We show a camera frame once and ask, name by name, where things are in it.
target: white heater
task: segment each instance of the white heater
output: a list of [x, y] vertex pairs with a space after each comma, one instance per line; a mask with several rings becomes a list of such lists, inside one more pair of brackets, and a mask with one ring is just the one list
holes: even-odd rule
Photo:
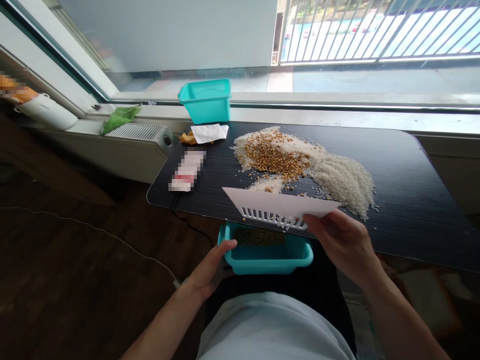
[[99, 136], [102, 126], [103, 121], [80, 119], [67, 131], [40, 132], [113, 175], [151, 184], [174, 145], [172, 131], [167, 126], [128, 123]]

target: black table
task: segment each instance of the black table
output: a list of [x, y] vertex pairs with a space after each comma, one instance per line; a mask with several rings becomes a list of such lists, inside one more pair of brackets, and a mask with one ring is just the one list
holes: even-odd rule
[[[206, 159], [195, 191], [169, 192], [168, 184], [187, 147], [178, 143], [156, 177], [147, 201], [156, 206], [282, 231], [277, 225], [243, 221], [222, 187], [245, 189], [255, 180], [239, 172], [230, 149], [234, 140], [274, 124], [230, 122], [226, 140], [204, 144]], [[365, 225], [375, 251], [441, 266], [480, 272], [480, 237], [459, 209], [419, 142], [398, 130], [307, 125], [278, 125], [280, 131], [323, 145], [329, 153], [360, 162], [376, 185]], [[288, 194], [313, 194], [310, 178]], [[289, 233], [313, 238], [308, 231]]]

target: teal plastic basket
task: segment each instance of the teal plastic basket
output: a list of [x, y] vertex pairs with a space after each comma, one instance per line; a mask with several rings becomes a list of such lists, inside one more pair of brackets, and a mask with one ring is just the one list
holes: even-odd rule
[[197, 125], [230, 121], [231, 97], [229, 79], [189, 82], [178, 93], [178, 101]]
[[[220, 227], [218, 244], [230, 240], [238, 227], [250, 228], [234, 222]], [[225, 254], [225, 261], [237, 275], [291, 274], [298, 267], [309, 266], [314, 259], [310, 240], [286, 234], [285, 244], [269, 246], [237, 246]]]

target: power cord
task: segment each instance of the power cord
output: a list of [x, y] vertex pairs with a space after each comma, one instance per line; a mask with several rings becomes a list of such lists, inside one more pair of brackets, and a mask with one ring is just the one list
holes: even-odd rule
[[[177, 277], [174, 275], [174, 273], [172, 272], [172, 270], [169, 269], [169, 267], [167, 265], [165, 265], [164, 263], [158, 261], [156, 258], [153, 258], [153, 257], [150, 257], [150, 256], [146, 256], [146, 255], [143, 255], [140, 251], [138, 251], [137, 249], [135, 249], [133, 246], [131, 246], [130, 244], [128, 244], [127, 242], [123, 241], [121, 238], [119, 238], [118, 236], [116, 235], [113, 235], [112, 233], [109, 233], [108, 231], [106, 231], [105, 229], [101, 229], [101, 228], [98, 228], [98, 227], [95, 227], [93, 226], [92, 224], [89, 224], [88, 222], [83, 222], [83, 221], [80, 221], [80, 220], [77, 220], [75, 218], [72, 218], [72, 217], [63, 217], [63, 216], [60, 216], [54, 212], [49, 212], [49, 211], [33, 211], [32, 209], [29, 209], [29, 208], [26, 208], [26, 207], [21, 207], [21, 206], [10, 206], [10, 207], [0, 207], [0, 210], [25, 210], [25, 211], [28, 211], [28, 212], [31, 212], [32, 214], [48, 214], [48, 215], [53, 215], [55, 216], [56, 218], [58, 219], [61, 219], [61, 220], [72, 220], [74, 222], [77, 222], [79, 224], [83, 224], [83, 225], [88, 225], [89, 227], [91, 227], [92, 229], [94, 230], [97, 230], [97, 231], [101, 231], [101, 232], [104, 232], [105, 234], [117, 239], [119, 242], [121, 242], [122, 244], [128, 246], [134, 253], [136, 253], [137, 255], [140, 255], [142, 258], [144, 259], [147, 259], [147, 260], [152, 260], [154, 262], [156, 262], [157, 264], [160, 264], [161, 266], [163, 266], [169, 273], [170, 275], [173, 277], [173, 284], [175, 285], [175, 287], [178, 289], [180, 287], [180, 284], [182, 283], [179, 279], [177, 279]], [[193, 228], [193, 230], [195, 231], [198, 231], [199, 233], [201, 233], [202, 235], [205, 235], [207, 236], [204, 232], [198, 230], [198, 229], [195, 229]]]
[[189, 221], [188, 221], [186, 218], [183, 218], [183, 217], [178, 216], [173, 209], [170, 209], [170, 211], [171, 211], [171, 213], [173, 214], [173, 216], [175, 216], [178, 220], [181, 220], [181, 221], [185, 222], [189, 229], [192, 229], [193, 231], [195, 231], [195, 232], [203, 235], [203, 236], [206, 237], [208, 240], [210, 240], [210, 243], [211, 243], [211, 246], [212, 246], [212, 247], [215, 246], [215, 243], [214, 243], [214, 241], [212, 240], [212, 238], [211, 238], [210, 236], [208, 236], [208, 235], [207, 235], [206, 233], [204, 233], [203, 231], [197, 229], [196, 227], [190, 225]]
[[211, 238], [210, 236], [208, 236], [208, 235], [207, 235], [206, 233], [204, 233], [203, 231], [198, 230], [196, 227], [190, 225], [189, 221], [188, 221], [186, 218], [183, 218], [183, 217], [178, 216], [177, 213], [174, 211], [174, 207], [175, 207], [175, 205], [177, 204], [180, 196], [181, 196], [181, 193], [180, 193], [180, 192], [175, 193], [175, 195], [173, 196], [173, 200], [172, 200], [171, 205], [170, 205], [170, 211], [171, 211], [171, 213], [172, 213], [173, 216], [176, 217], [178, 220], [181, 220], [181, 221], [185, 222], [189, 229], [191, 229], [191, 230], [193, 230], [193, 231], [195, 231], [195, 232], [203, 235], [203, 236], [206, 237], [208, 240], [210, 240], [210, 244], [211, 244], [211, 246], [214, 248], [214, 247], [215, 247], [215, 243], [214, 243], [214, 241], [212, 240], [212, 238]]

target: hand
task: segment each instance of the hand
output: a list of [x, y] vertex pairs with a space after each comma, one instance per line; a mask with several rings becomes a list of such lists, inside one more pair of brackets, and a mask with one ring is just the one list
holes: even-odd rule
[[236, 246], [237, 240], [222, 241], [208, 252], [188, 278], [186, 284], [198, 292], [204, 301], [214, 293], [223, 279], [235, 275], [231, 269], [224, 270], [224, 255]]
[[375, 255], [369, 232], [361, 222], [338, 209], [322, 219], [304, 215], [303, 221], [331, 262], [362, 290], [381, 281], [385, 272]]

